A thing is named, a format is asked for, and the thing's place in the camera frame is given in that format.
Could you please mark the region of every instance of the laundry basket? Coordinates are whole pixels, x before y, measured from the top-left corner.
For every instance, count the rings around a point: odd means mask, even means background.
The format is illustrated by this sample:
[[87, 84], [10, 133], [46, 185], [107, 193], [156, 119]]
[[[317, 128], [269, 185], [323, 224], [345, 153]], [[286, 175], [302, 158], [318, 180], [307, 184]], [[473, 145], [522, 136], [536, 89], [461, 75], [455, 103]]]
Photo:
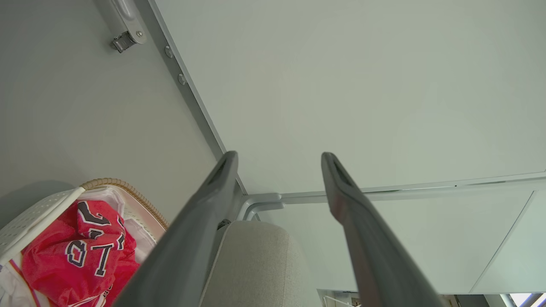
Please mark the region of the laundry basket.
[[83, 194], [112, 189], [123, 198], [123, 218], [133, 218], [158, 240], [168, 223], [159, 211], [133, 186], [125, 181], [103, 178], [88, 181], [75, 189], [50, 195], [25, 210], [0, 230], [0, 265], [5, 265], [44, 231]]

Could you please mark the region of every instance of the black lettering on jersey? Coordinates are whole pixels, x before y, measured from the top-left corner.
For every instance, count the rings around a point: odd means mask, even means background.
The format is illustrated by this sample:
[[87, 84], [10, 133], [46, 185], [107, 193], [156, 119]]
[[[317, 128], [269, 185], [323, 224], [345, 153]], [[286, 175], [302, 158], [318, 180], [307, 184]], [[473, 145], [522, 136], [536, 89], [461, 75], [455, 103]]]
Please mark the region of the black lettering on jersey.
[[114, 247], [114, 243], [110, 243], [107, 245], [91, 246], [91, 250], [99, 250], [99, 249], [103, 250], [103, 254], [100, 257], [99, 267], [95, 271], [95, 276], [104, 277], [104, 275], [106, 274], [106, 269], [105, 269], [106, 262], [108, 261], [108, 255], [110, 255], [110, 249], [112, 247]]
[[89, 238], [90, 239], [96, 240], [98, 237], [100, 237], [103, 234], [104, 234], [104, 232], [102, 230], [100, 230], [100, 229], [89, 228]]
[[117, 238], [117, 250], [121, 251], [123, 250], [123, 244], [125, 243], [125, 227], [123, 226], [121, 222], [121, 217], [117, 217], [117, 222], [120, 224], [121, 234], [120, 237]]
[[85, 264], [86, 248], [87, 244], [82, 240], [68, 243], [67, 249], [64, 252], [67, 255], [67, 261], [78, 268], [83, 267]]
[[87, 204], [87, 202], [78, 203], [78, 212], [80, 213], [81, 217], [84, 219], [84, 222], [88, 224], [99, 225], [99, 226], [111, 225], [110, 221], [106, 217], [102, 216], [100, 213], [97, 213], [98, 217], [91, 214], [91, 212], [89, 211], [89, 205]]

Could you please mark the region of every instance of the red stripe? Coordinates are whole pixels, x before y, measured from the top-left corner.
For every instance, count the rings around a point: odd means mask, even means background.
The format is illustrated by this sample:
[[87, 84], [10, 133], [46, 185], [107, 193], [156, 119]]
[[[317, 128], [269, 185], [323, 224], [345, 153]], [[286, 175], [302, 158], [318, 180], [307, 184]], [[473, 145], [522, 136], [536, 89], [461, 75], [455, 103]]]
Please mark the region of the red stripe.
[[30, 290], [31, 294], [32, 294], [32, 298], [34, 299], [34, 303], [36, 304], [37, 307], [41, 307], [40, 306], [40, 303], [38, 302], [38, 298], [36, 297], [36, 293], [34, 292], [34, 289], [31, 288], [31, 286], [28, 284], [28, 281], [25, 279], [25, 277], [23, 276], [23, 272], [21, 272], [21, 270], [19, 269], [19, 267], [17, 266], [17, 264], [15, 264], [15, 262], [12, 260], [9, 261], [9, 263], [11, 263], [11, 266], [13, 267], [13, 269], [19, 274], [21, 275], [21, 278], [25, 281], [25, 283], [27, 284], [27, 287], [28, 289]]

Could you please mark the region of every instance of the red clothing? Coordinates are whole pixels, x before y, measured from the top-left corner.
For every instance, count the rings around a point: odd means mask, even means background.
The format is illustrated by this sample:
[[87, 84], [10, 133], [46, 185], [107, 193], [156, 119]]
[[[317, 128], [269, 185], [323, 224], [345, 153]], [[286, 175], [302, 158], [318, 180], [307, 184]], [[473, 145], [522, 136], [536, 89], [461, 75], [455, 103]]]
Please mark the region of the red clothing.
[[109, 307], [138, 269], [135, 247], [108, 203], [77, 200], [23, 250], [21, 270], [59, 306]]

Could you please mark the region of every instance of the perforated basket side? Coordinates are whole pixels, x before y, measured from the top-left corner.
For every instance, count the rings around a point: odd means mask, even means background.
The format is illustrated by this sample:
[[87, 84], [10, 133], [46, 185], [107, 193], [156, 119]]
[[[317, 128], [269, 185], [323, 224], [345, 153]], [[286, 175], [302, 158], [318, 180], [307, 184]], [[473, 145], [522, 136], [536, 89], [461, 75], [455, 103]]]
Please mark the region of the perforated basket side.
[[17, 253], [21, 252], [84, 191], [84, 188], [78, 187], [50, 195], [32, 205], [0, 229], [0, 265], [5, 265]]

